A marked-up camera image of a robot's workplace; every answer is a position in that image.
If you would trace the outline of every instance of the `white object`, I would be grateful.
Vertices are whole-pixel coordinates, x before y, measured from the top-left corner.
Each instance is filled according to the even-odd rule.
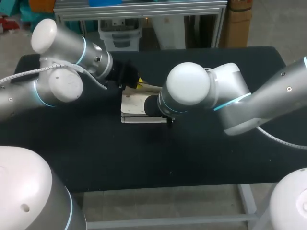
[[[277,184],[270,213],[275,230],[307,229],[307,168],[292,172]]]
[[[51,185],[50,167],[38,154],[1,146],[0,229],[27,229],[43,210]]]
[[[166,86],[171,97],[178,103],[195,105],[208,95],[210,78],[200,65],[185,62],[170,71]]]
[[[53,70],[49,86],[53,95],[62,102],[75,101],[83,91],[83,83],[78,73],[67,68]]]
[[[139,27],[129,31],[102,31],[101,20],[98,20],[98,31],[107,51],[139,51],[139,42],[142,37],[140,20]]]
[[[121,96],[121,122],[122,123],[166,123],[166,118],[149,117],[144,110],[146,99],[150,93],[132,93]]]
[[[38,53],[45,53],[52,45],[57,35],[57,24],[52,19],[42,20],[34,29],[31,46]]]
[[[186,48],[184,16],[154,17],[151,22],[162,50]]]

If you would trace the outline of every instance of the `silver robot arm segment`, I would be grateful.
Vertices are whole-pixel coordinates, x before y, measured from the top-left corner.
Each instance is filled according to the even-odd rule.
[[[42,57],[80,65],[99,81],[112,70],[110,53],[52,19],[44,19],[36,26],[31,45]]]
[[[225,133],[238,135],[306,106],[306,77],[307,58],[304,57],[277,72],[251,94],[234,63],[214,69],[181,63],[169,73],[158,97],[158,107],[171,118],[196,105],[213,108],[221,118]]]
[[[277,72],[251,95],[218,109],[228,135],[256,128],[307,105],[306,57]]]
[[[50,61],[41,61],[42,67],[50,65]],[[25,110],[72,102],[82,91],[78,73],[66,68],[40,72],[38,78],[26,81],[6,82],[0,85],[0,121]]]

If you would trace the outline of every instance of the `yellow object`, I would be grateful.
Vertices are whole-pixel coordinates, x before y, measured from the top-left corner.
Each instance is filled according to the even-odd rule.
[[[138,83],[143,83],[142,78],[139,78]],[[138,84],[138,86],[136,87],[136,89],[141,89],[142,86],[140,84]]]

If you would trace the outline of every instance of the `cardboard box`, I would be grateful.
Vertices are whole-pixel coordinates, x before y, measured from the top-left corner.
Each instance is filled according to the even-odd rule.
[[[252,3],[252,0],[231,0],[229,2],[219,47],[247,46]]]
[[[229,0],[228,7],[232,11],[250,10],[253,5],[253,0]]]

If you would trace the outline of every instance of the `white plastic bin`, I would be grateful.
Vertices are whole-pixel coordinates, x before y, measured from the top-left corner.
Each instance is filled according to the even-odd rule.
[[[139,51],[139,42],[142,37],[142,26],[127,31],[103,31],[101,20],[98,20],[100,39],[104,41],[107,51]]]

